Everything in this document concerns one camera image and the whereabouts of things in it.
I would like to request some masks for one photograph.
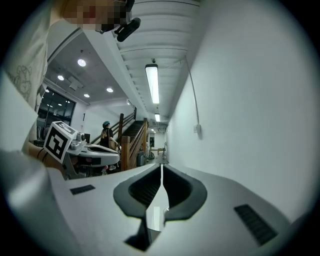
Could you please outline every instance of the black slot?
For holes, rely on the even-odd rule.
[[[71,188],[70,191],[73,195],[81,194],[90,190],[94,190],[95,187],[92,185],[86,185],[86,186],[80,186],[80,187],[75,187]]]
[[[260,246],[277,236],[278,233],[248,204],[237,206],[234,210]]]

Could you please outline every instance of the wooden railing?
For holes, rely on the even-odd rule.
[[[139,153],[141,145],[143,146],[143,151],[146,152],[147,129],[148,122],[145,118],[143,125],[141,126],[139,132],[136,134],[132,141],[130,141],[129,136],[122,136],[121,171],[127,171],[136,167],[137,155]]]
[[[119,122],[117,122],[116,124],[114,124],[113,126],[110,127],[111,130],[113,131],[113,136],[118,134],[118,139],[117,140],[121,141],[120,139],[121,139],[121,136],[122,136],[123,127],[125,127],[130,121],[136,120],[136,116],[137,116],[137,108],[135,108],[134,112],[132,112],[130,115],[128,115],[125,118],[124,118],[124,114],[120,114]],[[101,138],[101,135],[99,135],[93,141],[91,141],[91,144],[99,143],[100,142],[100,138]]]

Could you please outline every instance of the ceiling light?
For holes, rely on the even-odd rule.
[[[78,59],[78,64],[81,67],[85,67],[86,66],[86,62],[83,59]]]
[[[151,99],[154,104],[159,104],[159,83],[158,83],[158,65],[149,64],[145,66],[146,78],[148,80]]]
[[[155,116],[155,120],[157,122],[160,122],[160,114],[155,114],[154,116]]]

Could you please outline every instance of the staircase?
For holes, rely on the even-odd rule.
[[[130,127],[125,130],[122,136],[130,137],[130,141],[132,142],[135,136],[137,135],[137,133],[139,132],[141,126],[143,125],[144,125],[144,121],[134,121],[134,123],[131,124]],[[116,141],[121,144],[121,138],[118,138]]]

